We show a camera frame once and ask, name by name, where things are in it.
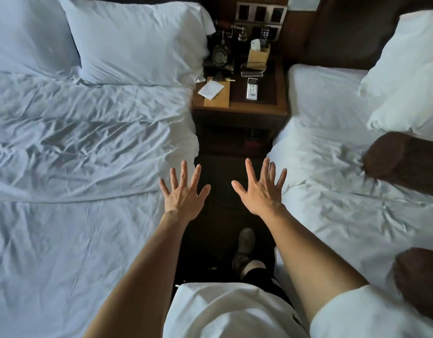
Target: vintage telephone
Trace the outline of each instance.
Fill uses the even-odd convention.
[[[247,41],[246,27],[218,20],[214,23],[217,31],[209,38],[210,56],[205,65],[233,72],[237,42]],[[233,40],[234,33],[237,33],[237,41]]]

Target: shoe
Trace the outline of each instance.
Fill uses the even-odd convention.
[[[241,275],[243,269],[251,262],[251,253],[256,244],[256,236],[250,227],[244,228],[239,235],[239,247],[232,260],[232,269]]]

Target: wooden clipboard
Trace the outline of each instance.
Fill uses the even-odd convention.
[[[210,82],[213,77],[207,78],[207,83]],[[228,108],[229,107],[229,92],[231,89],[230,81],[219,81],[224,88],[213,98],[209,100],[204,98],[204,107],[214,107],[214,108]]]

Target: person's left hand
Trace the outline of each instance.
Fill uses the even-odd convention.
[[[180,183],[177,182],[176,170],[170,170],[171,192],[166,187],[165,181],[160,179],[160,188],[165,198],[165,212],[176,212],[179,221],[183,223],[195,219],[204,206],[204,201],[210,193],[210,185],[202,188],[201,193],[197,195],[197,183],[201,175],[201,165],[197,165],[191,178],[190,187],[187,186],[187,162],[182,161],[182,171],[180,173]]]

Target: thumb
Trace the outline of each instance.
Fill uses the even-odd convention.
[[[246,190],[243,188],[243,186],[236,180],[233,180],[231,182],[232,187],[234,188],[234,191],[240,196],[243,197],[246,194]]]
[[[207,196],[210,193],[210,185],[206,185],[202,188],[201,192],[199,193],[198,199],[204,204],[204,201],[206,200]]]

